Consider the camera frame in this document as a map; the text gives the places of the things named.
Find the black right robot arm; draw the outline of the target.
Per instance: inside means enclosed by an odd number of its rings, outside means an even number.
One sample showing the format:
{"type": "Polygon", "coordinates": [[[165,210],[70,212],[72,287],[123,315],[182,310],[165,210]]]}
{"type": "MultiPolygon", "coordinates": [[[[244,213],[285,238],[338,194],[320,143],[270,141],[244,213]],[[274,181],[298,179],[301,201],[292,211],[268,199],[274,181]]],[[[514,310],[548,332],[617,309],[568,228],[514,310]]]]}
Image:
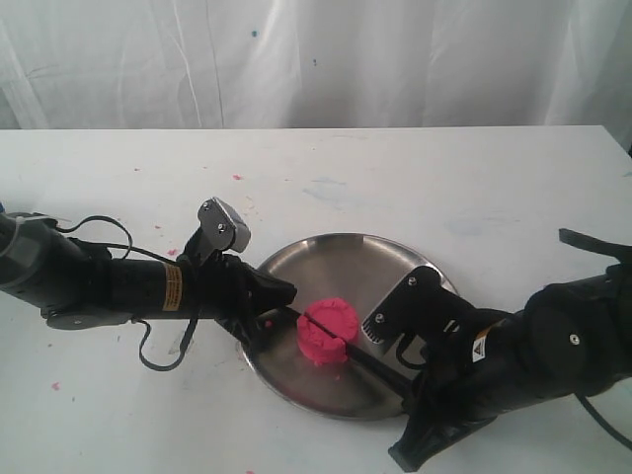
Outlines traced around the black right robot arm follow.
{"type": "Polygon", "coordinates": [[[388,450],[405,472],[490,425],[550,400],[598,395],[631,375],[631,268],[554,283],[516,313],[477,308],[434,270],[389,295],[386,314],[425,343],[388,450]]]}

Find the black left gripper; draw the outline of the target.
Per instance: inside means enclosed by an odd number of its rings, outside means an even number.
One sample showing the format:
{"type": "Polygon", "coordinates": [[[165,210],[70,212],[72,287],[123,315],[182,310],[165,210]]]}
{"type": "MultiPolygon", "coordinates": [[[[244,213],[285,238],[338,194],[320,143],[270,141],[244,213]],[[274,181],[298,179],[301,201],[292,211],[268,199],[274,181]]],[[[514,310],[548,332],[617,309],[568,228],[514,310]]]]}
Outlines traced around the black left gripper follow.
{"type": "Polygon", "coordinates": [[[266,346],[291,321],[291,309],[281,308],[297,294],[291,282],[219,251],[204,261],[183,253],[177,263],[192,271],[200,318],[215,320],[243,346],[266,346]]]}

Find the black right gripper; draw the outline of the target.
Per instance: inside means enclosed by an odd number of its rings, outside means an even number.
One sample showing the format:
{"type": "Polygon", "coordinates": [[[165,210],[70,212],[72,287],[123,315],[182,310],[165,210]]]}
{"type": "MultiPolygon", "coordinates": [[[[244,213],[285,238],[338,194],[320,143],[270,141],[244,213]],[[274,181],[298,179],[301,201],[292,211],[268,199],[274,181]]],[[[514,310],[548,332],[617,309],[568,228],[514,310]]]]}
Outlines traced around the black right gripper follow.
{"type": "Polygon", "coordinates": [[[518,315],[429,305],[414,320],[426,365],[406,402],[409,420],[388,454],[401,469],[428,460],[518,408],[518,315]]]}

